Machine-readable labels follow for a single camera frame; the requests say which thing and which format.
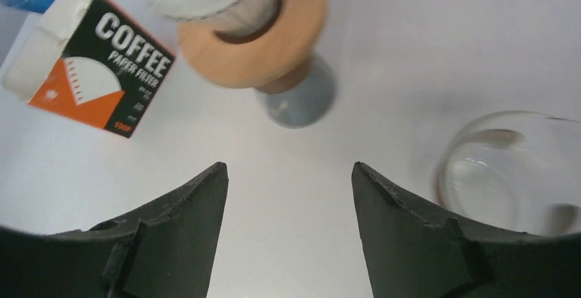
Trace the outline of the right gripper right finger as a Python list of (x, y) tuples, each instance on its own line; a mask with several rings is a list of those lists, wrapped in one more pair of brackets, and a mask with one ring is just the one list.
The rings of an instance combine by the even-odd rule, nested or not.
[(394, 184), (365, 163), (351, 174), (374, 297), (579, 297), (580, 235), (486, 225)]

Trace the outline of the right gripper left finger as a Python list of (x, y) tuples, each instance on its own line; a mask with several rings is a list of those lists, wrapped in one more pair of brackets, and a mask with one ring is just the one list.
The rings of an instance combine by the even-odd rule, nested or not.
[(223, 221), (227, 166), (87, 231), (1, 229), (2, 297), (205, 297)]

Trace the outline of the clear glass carafe brown band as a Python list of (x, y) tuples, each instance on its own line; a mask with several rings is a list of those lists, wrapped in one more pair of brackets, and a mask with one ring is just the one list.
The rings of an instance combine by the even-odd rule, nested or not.
[(474, 221), (539, 236), (580, 232), (580, 122), (528, 111), (464, 126), (438, 165), (440, 204)]

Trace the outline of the grey glass carafe brown band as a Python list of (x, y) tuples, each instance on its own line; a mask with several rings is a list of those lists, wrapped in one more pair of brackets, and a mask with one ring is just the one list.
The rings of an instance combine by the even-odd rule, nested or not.
[(310, 69), (296, 87), (276, 94), (255, 90), (269, 118), (291, 129), (321, 120), (334, 105), (337, 91), (334, 72), (318, 53), (312, 55)]

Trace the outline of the orange coffee filter box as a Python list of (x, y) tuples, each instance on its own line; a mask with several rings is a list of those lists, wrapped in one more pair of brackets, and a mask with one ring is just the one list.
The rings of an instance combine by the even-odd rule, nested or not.
[(55, 0), (2, 85), (30, 106), (129, 138), (174, 61), (113, 0)]

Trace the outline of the wooden dripper ring holder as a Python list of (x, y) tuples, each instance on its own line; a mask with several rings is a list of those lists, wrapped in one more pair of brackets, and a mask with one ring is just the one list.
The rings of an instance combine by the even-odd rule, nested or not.
[(276, 22), (255, 40), (232, 44), (209, 25), (180, 23), (178, 43), (186, 63), (226, 88), (253, 88), (294, 70), (310, 57), (327, 17), (328, 0), (283, 0)]

